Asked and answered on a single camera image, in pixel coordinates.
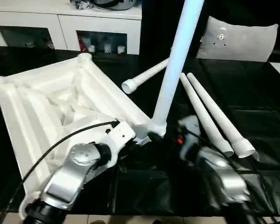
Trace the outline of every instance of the pipe end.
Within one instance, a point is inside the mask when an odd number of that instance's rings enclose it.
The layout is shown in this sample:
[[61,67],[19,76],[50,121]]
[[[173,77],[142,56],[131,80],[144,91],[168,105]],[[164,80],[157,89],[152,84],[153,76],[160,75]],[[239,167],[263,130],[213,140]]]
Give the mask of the pipe end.
[[137,89],[137,83],[133,79],[128,79],[121,84],[121,88],[126,94],[131,94]]
[[245,158],[255,152],[255,148],[247,139],[240,139],[231,144],[234,152],[239,158]]
[[214,145],[217,146],[227,157],[231,157],[234,153],[231,145],[225,139],[214,142]]
[[148,125],[148,132],[153,132],[161,137],[164,137],[164,135],[166,134],[166,127],[167,123],[165,123],[165,125],[158,125],[151,120],[150,124]]

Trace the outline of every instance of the white plastic pipe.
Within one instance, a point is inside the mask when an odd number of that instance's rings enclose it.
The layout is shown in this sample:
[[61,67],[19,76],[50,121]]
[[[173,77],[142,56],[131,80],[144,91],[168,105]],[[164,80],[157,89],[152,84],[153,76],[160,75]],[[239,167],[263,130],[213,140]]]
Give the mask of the white plastic pipe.
[[228,138],[234,152],[239,158],[247,157],[255,152],[253,145],[245,139],[240,132],[235,128],[235,126],[226,117],[220,107],[215,103],[215,101],[210,97],[203,86],[198,82],[192,73],[187,75],[192,86],[196,90],[197,94],[200,96],[206,107],[209,109],[211,115],[214,117],[218,125],[221,127],[226,137]]
[[148,129],[163,136],[166,119],[196,29],[204,0],[185,0],[154,116]]
[[221,133],[211,119],[209,113],[206,111],[203,103],[184,73],[181,74],[180,79],[211,143],[217,146],[227,157],[232,156],[232,147],[230,146],[229,142],[222,137]]
[[132,79],[128,79],[121,84],[122,90],[126,94],[131,94],[134,92],[138,86],[149,80],[152,76],[163,70],[168,64],[169,58],[165,59],[164,61],[158,63],[154,67],[146,70],[145,72],[137,75]]

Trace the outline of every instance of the white cabinet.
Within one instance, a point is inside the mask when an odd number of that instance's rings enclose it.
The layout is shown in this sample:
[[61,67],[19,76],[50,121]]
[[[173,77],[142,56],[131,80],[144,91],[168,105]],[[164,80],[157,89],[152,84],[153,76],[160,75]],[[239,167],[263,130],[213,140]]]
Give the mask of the white cabinet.
[[111,45],[112,53],[124,45],[126,53],[139,54],[141,20],[59,15],[59,21],[68,50],[80,50],[78,38],[88,36],[95,43],[96,52]]
[[0,12],[0,46],[67,49],[56,14]]
[[137,55],[141,20],[140,4],[111,11],[76,10],[70,0],[0,0],[0,46]]

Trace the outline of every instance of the glass cabinet door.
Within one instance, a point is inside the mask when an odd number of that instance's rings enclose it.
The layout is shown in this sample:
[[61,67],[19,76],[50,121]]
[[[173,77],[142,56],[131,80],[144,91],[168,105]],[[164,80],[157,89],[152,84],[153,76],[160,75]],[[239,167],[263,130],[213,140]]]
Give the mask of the glass cabinet door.
[[0,46],[67,49],[54,14],[0,12]]
[[126,54],[126,34],[77,31],[82,52]]
[[0,26],[0,33],[9,47],[54,49],[47,28]]
[[139,54],[141,21],[59,15],[68,50]]

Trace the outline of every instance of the object on cabinet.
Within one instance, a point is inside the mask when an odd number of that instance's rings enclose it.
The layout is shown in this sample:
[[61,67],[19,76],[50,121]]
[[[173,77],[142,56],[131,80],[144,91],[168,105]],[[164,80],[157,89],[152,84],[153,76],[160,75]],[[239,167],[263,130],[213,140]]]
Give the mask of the object on cabinet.
[[70,2],[77,10],[90,9],[93,7],[90,0],[70,0]]
[[271,55],[278,25],[247,27],[209,17],[197,58],[266,62]]
[[78,9],[89,9],[95,5],[98,8],[109,10],[127,10],[132,8],[137,0],[70,0],[72,5]]

